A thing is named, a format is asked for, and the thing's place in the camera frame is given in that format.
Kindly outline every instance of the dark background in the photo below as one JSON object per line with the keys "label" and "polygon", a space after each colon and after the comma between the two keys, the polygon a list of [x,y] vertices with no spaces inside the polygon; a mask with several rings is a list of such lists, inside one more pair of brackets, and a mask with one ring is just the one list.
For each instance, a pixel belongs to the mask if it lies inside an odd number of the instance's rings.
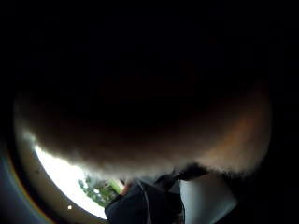
{"label": "dark background", "polygon": [[[231,71],[234,71],[232,78],[237,74],[266,78],[273,106],[270,150],[249,197],[220,223],[297,222],[299,38],[295,7],[205,6],[197,12],[156,14],[154,17],[143,13],[129,17],[123,17],[123,13],[104,16],[102,7],[21,5],[15,2],[1,10],[3,39],[0,46],[4,58],[1,61],[0,113],[3,133],[6,131],[3,127],[9,126],[7,118],[11,113],[13,94],[19,86],[38,82],[50,86],[67,83],[71,77],[84,80],[86,74],[92,76],[103,71],[98,64],[103,57],[110,58],[110,68],[113,68],[117,52],[130,51],[132,45],[123,43],[132,41],[131,36],[136,32],[132,23],[139,27],[142,21],[152,22],[155,24],[153,38],[164,38],[161,45],[143,46],[141,43],[143,48],[150,52],[166,52],[162,59],[180,59],[181,55],[184,59],[195,57],[195,62],[200,62],[204,71],[208,64],[211,75],[221,71],[221,76],[215,75],[216,82],[223,76],[230,76]],[[182,23],[179,32],[171,30],[155,34],[160,21],[172,23],[173,20]],[[111,44],[114,48],[108,49],[107,45],[100,44],[98,39],[103,27],[110,31],[103,43],[114,43],[113,38],[117,36],[119,45]],[[168,43],[169,32],[175,32],[173,35],[180,44]],[[191,41],[182,34],[201,37]],[[141,37],[147,40],[148,33],[145,31]],[[194,43],[201,43],[200,55],[196,54],[197,48],[190,48]]]}

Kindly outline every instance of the bright sky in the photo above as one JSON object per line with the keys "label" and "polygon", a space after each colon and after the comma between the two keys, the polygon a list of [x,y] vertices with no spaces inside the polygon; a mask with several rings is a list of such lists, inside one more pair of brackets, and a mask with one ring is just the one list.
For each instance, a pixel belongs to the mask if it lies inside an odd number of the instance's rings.
{"label": "bright sky", "polygon": [[51,180],[71,201],[87,212],[97,217],[107,219],[104,208],[87,197],[81,189],[78,181],[84,180],[85,175],[79,167],[70,165],[62,159],[54,158],[46,154],[39,146],[35,146],[35,149],[37,157]]}

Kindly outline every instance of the dark clothing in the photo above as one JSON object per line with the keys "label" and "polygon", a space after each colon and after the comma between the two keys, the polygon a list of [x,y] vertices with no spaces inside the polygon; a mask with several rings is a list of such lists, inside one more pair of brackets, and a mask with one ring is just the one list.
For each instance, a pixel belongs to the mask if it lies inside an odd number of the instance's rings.
{"label": "dark clothing", "polygon": [[[171,224],[180,210],[180,198],[163,192],[153,186],[140,182],[149,198],[151,223]],[[145,192],[135,182],[128,193],[119,196],[105,208],[107,219],[111,224],[143,224],[148,223],[148,204]]]}

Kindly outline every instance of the hair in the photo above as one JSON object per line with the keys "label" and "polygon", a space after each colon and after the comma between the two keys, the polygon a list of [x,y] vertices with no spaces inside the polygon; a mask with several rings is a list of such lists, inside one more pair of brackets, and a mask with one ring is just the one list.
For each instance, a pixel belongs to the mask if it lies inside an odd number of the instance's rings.
{"label": "hair", "polygon": [[197,25],[123,16],[68,31],[57,57],[21,79],[17,129],[100,176],[154,175],[191,161],[250,173],[269,139],[267,76],[250,48],[243,60],[237,43]]}

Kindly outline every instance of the green foliage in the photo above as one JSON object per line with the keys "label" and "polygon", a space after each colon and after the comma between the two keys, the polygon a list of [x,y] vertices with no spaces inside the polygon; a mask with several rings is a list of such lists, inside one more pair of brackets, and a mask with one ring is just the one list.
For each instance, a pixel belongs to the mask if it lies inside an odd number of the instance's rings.
{"label": "green foliage", "polygon": [[109,205],[118,195],[108,181],[95,181],[87,176],[84,180],[79,180],[78,183],[83,192],[102,207]]}

